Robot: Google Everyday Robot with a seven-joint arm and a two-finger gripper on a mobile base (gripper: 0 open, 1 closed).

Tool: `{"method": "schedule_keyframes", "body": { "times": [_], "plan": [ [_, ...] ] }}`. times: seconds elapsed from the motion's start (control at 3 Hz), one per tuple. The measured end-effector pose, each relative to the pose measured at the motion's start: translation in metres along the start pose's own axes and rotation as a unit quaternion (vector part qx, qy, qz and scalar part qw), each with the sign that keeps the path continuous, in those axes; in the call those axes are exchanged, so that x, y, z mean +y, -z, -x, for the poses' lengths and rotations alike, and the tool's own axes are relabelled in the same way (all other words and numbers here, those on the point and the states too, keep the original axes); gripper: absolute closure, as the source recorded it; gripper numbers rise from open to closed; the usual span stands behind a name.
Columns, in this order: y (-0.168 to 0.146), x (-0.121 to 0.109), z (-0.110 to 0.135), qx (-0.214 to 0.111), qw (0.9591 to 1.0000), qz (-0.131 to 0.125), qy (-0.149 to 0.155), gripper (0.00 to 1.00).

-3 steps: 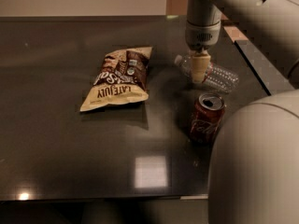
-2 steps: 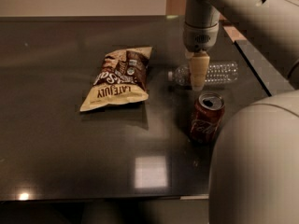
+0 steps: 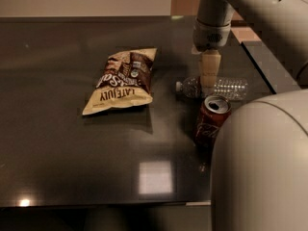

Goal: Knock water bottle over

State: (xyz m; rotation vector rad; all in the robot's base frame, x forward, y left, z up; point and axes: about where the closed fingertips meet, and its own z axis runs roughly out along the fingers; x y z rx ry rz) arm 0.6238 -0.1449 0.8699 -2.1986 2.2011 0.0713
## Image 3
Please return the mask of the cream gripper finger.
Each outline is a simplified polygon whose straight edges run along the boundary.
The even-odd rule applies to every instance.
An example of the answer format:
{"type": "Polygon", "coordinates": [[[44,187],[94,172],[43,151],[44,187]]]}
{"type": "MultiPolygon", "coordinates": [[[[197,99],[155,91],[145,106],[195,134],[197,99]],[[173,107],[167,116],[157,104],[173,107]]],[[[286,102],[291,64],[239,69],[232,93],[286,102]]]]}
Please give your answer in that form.
{"type": "Polygon", "coordinates": [[[220,60],[220,53],[214,49],[206,50],[201,54],[200,83],[202,88],[212,88],[215,85],[220,60]]]}

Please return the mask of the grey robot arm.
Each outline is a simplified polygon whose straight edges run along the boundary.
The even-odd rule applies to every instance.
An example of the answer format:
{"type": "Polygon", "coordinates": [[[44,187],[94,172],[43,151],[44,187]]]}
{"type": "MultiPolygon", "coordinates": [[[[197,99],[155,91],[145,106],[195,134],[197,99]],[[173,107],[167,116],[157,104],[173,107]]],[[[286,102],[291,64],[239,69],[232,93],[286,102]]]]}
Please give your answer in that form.
{"type": "Polygon", "coordinates": [[[213,231],[308,231],[307,0],[200,0],[193,43],[216,47],[238,13],[301,85],[241,106],[211,163],[213,231]]]}

